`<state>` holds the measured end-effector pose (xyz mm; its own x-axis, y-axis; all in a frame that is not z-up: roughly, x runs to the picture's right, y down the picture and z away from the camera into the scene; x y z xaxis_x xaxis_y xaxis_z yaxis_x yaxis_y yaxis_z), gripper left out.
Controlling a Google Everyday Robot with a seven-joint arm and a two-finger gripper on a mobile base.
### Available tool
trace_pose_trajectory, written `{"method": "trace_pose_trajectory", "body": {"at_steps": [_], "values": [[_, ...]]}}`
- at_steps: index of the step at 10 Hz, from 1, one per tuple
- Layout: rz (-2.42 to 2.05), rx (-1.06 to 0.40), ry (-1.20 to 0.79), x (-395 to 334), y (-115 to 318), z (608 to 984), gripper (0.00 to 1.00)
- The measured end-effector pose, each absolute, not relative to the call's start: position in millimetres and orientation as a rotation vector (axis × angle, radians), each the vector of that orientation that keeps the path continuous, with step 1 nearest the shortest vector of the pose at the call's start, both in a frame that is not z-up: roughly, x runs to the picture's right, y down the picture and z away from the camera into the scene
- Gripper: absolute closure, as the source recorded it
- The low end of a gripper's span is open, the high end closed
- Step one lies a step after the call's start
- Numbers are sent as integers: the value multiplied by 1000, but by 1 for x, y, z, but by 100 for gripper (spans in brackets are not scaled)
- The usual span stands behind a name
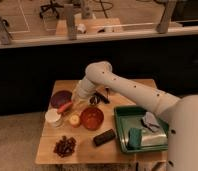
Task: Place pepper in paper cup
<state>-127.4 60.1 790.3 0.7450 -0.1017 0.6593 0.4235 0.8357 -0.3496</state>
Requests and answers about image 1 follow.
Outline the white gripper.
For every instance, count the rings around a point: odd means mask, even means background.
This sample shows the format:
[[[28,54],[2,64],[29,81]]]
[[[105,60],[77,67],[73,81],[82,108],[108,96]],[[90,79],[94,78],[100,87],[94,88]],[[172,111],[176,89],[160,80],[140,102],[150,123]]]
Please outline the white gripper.
[[[95,92],[96,85],[89,80],[80,80],[72,93],[72,101],[80,103],[89,99]]]

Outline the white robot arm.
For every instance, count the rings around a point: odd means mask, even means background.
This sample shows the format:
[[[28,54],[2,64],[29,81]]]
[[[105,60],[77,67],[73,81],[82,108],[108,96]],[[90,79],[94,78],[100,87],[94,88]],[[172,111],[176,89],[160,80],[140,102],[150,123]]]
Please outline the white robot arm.
[[[107,61],[89,64],[72,95],[75,104],[88,99],[99,85],[120,93],[169,125],[167,171],[198,171],[198,95],[179,98],[115,75]]]

